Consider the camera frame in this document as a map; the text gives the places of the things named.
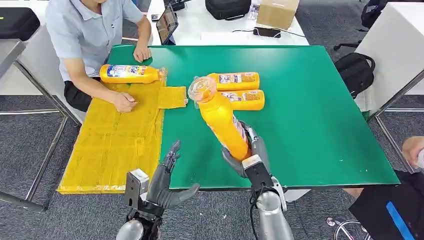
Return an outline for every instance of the black bag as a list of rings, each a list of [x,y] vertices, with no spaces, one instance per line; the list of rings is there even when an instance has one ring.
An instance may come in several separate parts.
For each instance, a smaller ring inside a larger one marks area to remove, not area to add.
[[[249,12],[252,0],[205,0],[206,9],[217,20],[235,20]]]
[[[363,7],[360,20],[362,26],[371,28],[376,22],[377,18],[382,14],[382,10],[387,5],[388,0],[369,0],[369,2]]]
[[[28,7],[0,7],[0,17],[0,39],[26,41],[40,27],[40,20]]]
[[[353,99],[374,82],[374,60],[357,52],[349,53],[334,63]]]

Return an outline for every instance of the light blue shirt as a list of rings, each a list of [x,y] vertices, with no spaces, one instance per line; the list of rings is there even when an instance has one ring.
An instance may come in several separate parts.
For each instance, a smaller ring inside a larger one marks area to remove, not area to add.
[[[71,80],[64,59],[82,58],[87,75],[98,76],[112,47],[122,42],[123,19],[137,23],[143,17],[131,0],[107,0],[101,4],[101,13],[91,11],[80,0],[49,1],[46,25],[64,81]]]

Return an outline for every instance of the man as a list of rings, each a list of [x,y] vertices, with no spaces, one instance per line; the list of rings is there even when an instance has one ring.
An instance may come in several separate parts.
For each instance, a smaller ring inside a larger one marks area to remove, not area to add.
[[[417,168],[418,154],[424,149],[424,136],[408,138],[402,152]],[[396,171],[400,185],[344,188],[354,196],[349,208],[374,240],[424,239],[424,173]]]
[[[146,16],[131,0],[50,0],[45,18],[60,59],[66,101],[86,112],[92,98],[99,98],[114,104],[120,113],[130,112],[136,99],[103,86],[98,76],[112,47],[122,42],[123,19],[138,28],[135,60],[151,57],[147,45],[152,29]]]

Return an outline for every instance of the green table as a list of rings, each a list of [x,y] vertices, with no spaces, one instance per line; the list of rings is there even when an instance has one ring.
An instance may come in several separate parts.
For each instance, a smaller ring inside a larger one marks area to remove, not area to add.
[[[398,184],[382,149],[322,46],[154,46],[143,62],[168,69],[168,86],[194,76],[258,72],[261,111],[236,111],[262,136],[271,173],[293,189]],[[137,65],[133,46],[116,46],[108,63]],[[222,159],[221,145],[190,101],[165,111],[161,158],[181,140],[172,188],[248,188]]]

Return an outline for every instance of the yellow cloth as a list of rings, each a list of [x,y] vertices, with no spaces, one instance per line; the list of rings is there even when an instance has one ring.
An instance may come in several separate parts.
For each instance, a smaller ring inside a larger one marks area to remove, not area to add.
[[[129,93],[138,104],[132,112],[119,113],[111,103],[92,100],[59,193],[123,193],[128,171],[140,168],[153,176],[160,157],[164,109],[186,106],[186,87],[163,84],[105,84]]]

